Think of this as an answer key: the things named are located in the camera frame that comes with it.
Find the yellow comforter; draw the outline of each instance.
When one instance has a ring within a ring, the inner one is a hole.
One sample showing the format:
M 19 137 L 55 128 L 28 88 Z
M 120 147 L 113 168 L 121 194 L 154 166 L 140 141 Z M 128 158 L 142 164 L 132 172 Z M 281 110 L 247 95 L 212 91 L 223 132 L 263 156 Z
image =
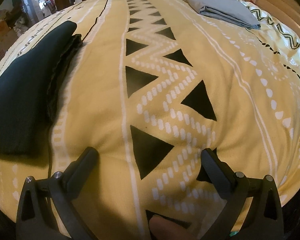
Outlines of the yellow comforter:
M 241 2 L 261 30 L 200 16 L 182 0 L 87 0 L 33 26 L 0 62 L 1 75 L 50 30 L 77 23 L 84 46 L 59 93 L 50 168 L 98 150 L 100 167 L 74 204 L 99 239 L 150 239 L 146 210 L 201 237 L 225 205 L 196 180 L 206 147 L 248 177 L 272 175 L 282 205 L 300 188 L 300 39 Z M 48 171 L 47 145 L 36 160 L 0 155 L 0 209 L 15 221 L 24 179 Z

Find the folded dark green cloth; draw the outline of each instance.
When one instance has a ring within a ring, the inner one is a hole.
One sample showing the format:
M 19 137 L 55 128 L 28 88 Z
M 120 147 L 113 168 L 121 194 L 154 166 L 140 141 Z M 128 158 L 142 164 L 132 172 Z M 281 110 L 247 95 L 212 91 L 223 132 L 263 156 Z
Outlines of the folded dark green cloth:
M 76 28 L 59 25 L 0 76 L 0 154 L 29 154 L 42 124 L 52 124 L 60 84 L 82 45 Z
M 248 29 L 260 29 L 261 25 L 250 10 L 238 0 L 183 0 L 197 13 L 233 23 Z

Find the black diamond shape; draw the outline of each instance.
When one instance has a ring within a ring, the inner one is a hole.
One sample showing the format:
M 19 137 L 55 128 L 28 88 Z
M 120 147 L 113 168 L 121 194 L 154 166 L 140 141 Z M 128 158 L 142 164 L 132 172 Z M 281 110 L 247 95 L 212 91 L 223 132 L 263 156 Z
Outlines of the black diamond shape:
M 163 18 L 160 19 L 159 21 L 156 21 L 156 22 L 152 23 L 152 24 L 162 24 L 162 25 L 167 25 L 166 22 L 165 22 L 165 20 L 164 20 Z
M 177 51 L 175 51 L 175 52 L 173 52 L 171 54 L 168 54 L 168 55 L 166 55 L 164 57 L 166 57 L 168 59 L 172 59 L 172 60 L 180 62 L 180 63 L 183 63 L 183 64 L 187 64 L 187 65 L 189 65 L 189 66 L 192 67 L 192 65 L 187 60 L 187 58 L 185 57 L 185 55 L 183 54 L 183 52 L 182 52 L 181 49 L 178 49 Z
M 156 80 L 158 77 L 126 66 L 128 98 L 139 89 Z
M 158 213 L 151 212 L 151 211 L 149 211 L 149 210 L 146 209 L 146 216 L 147 216 L 147 220 L 148 220 L 148 225 L 149 225 L 150 219 L 151 219 L 154 215 L 161 216 L 161 217 L 163 217 L 164 219 L 169 220 L 169 221 L 171 221 L 171 222 L 174 222 L 174 223 L 176 223 L 177 225 L 182 226 L 182 227 L 185 228 L 185 229 L 187 229 L 187 228 L 189 228 L 189 226 L 191 226 L 191 223 L 189 223 L 189 222 L 184 222 L 184 221 L 181 221 L 181 220 L 178 220 L 178 219 L 166 217 L 166 216 L 160 215 L 160 214 L 158 214 Z M 151 240 L 157 240 L 157 238 L 151 233 L 151 231 L 150 231 L 150 237 L 151 237 Z
M 131 31 L 134 31 L 134 30 L 137 30 L 137 29 L 139 29 L 139 28 L 129 28 L 129 30 L 128 30 L 128 32 L 131 32 Z
M 127 41 L 126 41 L 126 56 L 128 56 L 140 49 L 143 49 L 145 47 L 148 47 L 148 45 L 127 39 Z
M 173 145 L 130 126 L 133 154 L 140 178 L 145 178 L 172 150 Z
M 155 12 L 155 13 L 152 13 L 152 14 L 149 14 L 149 15 L 152 15 L 152 16 L 161 16 L 161 14 L 159 12 Z
M 170 27 L 156 33 L 166 36 L 169 39 L 176 40 Z
M 213 150 L 213 152 L 214 152 L 215 154 L 217 154 L 217 148 L 215 148 L 215 149 Z M 206 181 L 206 182 L 208 182 L 208 183 L 212 183 L 212 182 L 211 182 L 211 179 L 209 178 L 209 176 L 208 176 L 206 170 L 204 169 L 204 167 L 203 167 L 202 165 L 201 165 L 201 167 L 200 167 L 200 171 L 199 171 L 199 174 L 198 174 L 198 177 L 197 177 L 197 181 Z
M 139 11 L 141 11 L 141 10 L 132 10 L 132 11 L 130 11 L 130 15 L 135 14 L 135 13 L 137 13 Z
M 204 118 L 217 120 L 203 80 L 183 99 L 181 104 L 191 107 Z
M 130 24 L 136 23 L 136 22 L 139 22 L 139 21 L 142 21 L 142 19 L 131 18 L 131 19 L 130 19 Z

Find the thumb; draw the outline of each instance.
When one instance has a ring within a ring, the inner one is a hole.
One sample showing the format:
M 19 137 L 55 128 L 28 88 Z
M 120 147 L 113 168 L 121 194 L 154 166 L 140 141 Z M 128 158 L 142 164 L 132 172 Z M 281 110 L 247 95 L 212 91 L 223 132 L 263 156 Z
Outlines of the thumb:
M 158 240 L 196 240 L 186 229 L 164 219 L 158 215 L 154 215 L 149 221 L 151 233 Z

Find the folded gray pillowcase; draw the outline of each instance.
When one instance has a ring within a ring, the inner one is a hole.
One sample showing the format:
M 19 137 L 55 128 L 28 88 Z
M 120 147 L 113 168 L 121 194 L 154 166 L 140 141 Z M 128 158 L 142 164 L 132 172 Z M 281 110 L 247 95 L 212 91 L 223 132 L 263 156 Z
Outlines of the folded gray pillowcase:
M 238 0 L 183 0 L 197 13 L 248 29 L 261 25 L 250 10 Z

